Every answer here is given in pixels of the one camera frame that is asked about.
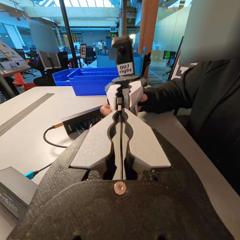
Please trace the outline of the blue plastic bin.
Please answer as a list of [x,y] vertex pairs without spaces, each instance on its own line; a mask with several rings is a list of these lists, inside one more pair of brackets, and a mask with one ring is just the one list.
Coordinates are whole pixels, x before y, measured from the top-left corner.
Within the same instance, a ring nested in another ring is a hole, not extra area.
[[69,68],[66,70],[62,70],[56,73],[53,73],[53,79],[56,86],[71,86],[68,75],[75,71],[77,68]]
[[106,95],[105,86],[119,77],[116,67],[77,68],[68,74],[76,96]]

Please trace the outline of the wooden table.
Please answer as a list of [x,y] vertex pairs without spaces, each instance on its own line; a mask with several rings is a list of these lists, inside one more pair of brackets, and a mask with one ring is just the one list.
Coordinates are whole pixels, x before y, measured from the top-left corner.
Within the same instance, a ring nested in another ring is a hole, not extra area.
[[11,69],[4,69],[4,68],[0,68],[0,74],[3,76],[3,77],[6,77],[6,76],[12,76],[14,74],[17,74],[17,73],[21,73],[21,72],[25,72],[25,71],[28,71],[28,70],[31,70],[32,68],[29,67],[29,68],[11,68]]

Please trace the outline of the black framed tag board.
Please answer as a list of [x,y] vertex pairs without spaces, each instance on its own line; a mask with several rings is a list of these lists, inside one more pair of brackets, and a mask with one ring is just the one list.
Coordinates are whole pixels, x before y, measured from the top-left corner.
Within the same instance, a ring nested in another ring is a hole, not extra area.
[[173,80],[174,78],[180,79],[185,71],[187,71],[188,69],[190,69],[198,64],[198,63],[179,64],[179,56],[180,56],[180,52],[181,52],[183,38],[184,38],[184,36],[181,39],[181,42],[180,42],[178,51],[176,53],[173,65],[171,66],[171,71],[170,71],[167,81]]

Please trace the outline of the wooden post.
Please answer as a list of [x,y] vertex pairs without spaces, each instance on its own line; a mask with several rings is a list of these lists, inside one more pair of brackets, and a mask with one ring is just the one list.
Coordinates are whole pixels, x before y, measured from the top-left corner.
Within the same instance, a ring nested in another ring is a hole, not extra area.
[[152,52],[154,32],[157,20],[159,0],[143,0],[140,21],[138,53],[142,53],[143,47],[146,47],[145,53]]

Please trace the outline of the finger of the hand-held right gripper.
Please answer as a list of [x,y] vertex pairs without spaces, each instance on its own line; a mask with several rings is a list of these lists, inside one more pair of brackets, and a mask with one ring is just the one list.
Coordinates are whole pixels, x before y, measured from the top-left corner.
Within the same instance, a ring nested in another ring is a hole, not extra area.
[[105,86],[105,92],[107,94],[107,101],[113,111],[118,110],[122,112],[122,102],[117,103],[118,89],[121,87],[120,84],[109,83]]
[[128,94],[128,108],[130,112],[136,112],[138,115],[138,102],[143,95],[143,86],[141,80],[136,80],[128,84],[129,94]]

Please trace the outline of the person's right hand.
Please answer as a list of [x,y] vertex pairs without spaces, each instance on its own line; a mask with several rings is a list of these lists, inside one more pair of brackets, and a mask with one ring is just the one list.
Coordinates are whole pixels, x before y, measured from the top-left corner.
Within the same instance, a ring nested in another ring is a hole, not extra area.
[[[138,102],[138,107],[137,107],[138,112],[140,112],[140,110],[142,108],[142,106],[140,106],[140,103],[144,103],[145,101],[147,101],[147,99],[148,99],[148,96],[146,94],[143,94],[142,97],[140,98],[139,102]],[[107,116],[112,112],[112,109],[111,109],[110,105],[108,103],[106,103],[106,104],[101,106],[100,112],[104,116]]]

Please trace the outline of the dark grey USB hub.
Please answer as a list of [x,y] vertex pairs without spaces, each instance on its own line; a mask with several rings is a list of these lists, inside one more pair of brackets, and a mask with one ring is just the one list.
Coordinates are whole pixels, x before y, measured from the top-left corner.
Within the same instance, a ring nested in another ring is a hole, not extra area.
[[26,213],[37,187],[12,166],[0,170],[0,203],[18,220]]

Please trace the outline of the grey board stand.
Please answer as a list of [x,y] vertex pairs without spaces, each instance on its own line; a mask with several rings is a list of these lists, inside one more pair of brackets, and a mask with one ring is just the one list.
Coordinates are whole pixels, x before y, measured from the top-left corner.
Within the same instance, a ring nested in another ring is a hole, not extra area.
[[61,68],[61,63],[58,57],[58,53],[49,53],[37,50],[38,55],[45,70]]

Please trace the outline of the black long USB hub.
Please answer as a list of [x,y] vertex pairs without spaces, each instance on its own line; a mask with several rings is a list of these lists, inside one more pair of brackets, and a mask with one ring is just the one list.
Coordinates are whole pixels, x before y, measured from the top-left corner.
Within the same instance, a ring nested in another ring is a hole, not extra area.
[[101,106],[95,107],[61,119],[65,131],[68,135],[89,129],[90,125],[97,124],[105,116],[100,112]]

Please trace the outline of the person's black jacket torso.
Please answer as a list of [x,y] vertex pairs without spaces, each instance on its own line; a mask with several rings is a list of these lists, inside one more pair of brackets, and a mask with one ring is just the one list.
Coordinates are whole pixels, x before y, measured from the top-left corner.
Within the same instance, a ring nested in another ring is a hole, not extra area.
[[199,63],[184,77],[186,129],[240,194],[240,59]]

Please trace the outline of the orange traffic cone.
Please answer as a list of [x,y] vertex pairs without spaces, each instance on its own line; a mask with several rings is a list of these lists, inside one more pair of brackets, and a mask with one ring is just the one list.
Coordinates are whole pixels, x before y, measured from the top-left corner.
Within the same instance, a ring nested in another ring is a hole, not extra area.
[[33,82],[26,83],[20,73],[14,74],[13,84],[15,86],[21,86],[21,88],[24,92],[36,87],[36,85]]

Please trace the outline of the black pole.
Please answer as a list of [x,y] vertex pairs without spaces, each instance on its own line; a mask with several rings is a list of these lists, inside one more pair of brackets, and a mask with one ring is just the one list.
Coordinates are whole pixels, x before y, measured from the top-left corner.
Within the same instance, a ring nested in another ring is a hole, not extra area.
[[60,3],[62,17],[63,17],[63,20],[64,20],[64,25],[65,25],[65,28],[66,28],[67,37],[68,37],[68,41],[69,41],[69,45],[70,45],[70,49],[71,49],[73,67],[74,68],[79,68],[76,53],[75,53],[73,38],[72,38],[72,34],[71,34],[69,22],[68,22],[67,11],[66,11],[65,4],[64,4],[64,0],[59,0],[59,3]]

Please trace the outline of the person's right forearm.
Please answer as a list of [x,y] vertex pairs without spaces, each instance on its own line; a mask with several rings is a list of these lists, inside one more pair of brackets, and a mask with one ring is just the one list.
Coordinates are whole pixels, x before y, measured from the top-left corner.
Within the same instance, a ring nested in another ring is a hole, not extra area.
[[181,78],[174,78],[157,87],[143,91],[139,112],[164,113],[177,108],[191,108],[202,78],[210,63],[199,63],[186,70]]

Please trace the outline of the large blue plastic crate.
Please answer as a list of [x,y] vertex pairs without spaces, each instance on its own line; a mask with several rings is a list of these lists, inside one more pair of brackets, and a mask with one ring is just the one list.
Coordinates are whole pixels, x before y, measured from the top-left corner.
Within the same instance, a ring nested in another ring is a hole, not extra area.
[[[97,55],[97,67],[98,68],[116,68],[116,63],[114,60],[109,60],[108,53],[103,55]],[[141,54],[134,53],[134,69],[136,75],[142,75],[143,58]]]

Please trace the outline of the computer monitor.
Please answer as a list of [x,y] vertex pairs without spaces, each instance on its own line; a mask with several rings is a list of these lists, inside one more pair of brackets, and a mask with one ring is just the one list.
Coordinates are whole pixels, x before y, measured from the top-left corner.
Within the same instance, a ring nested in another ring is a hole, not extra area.
[[172,59],[175,58],[176,52],[174,51],[164,51],[163,59]]

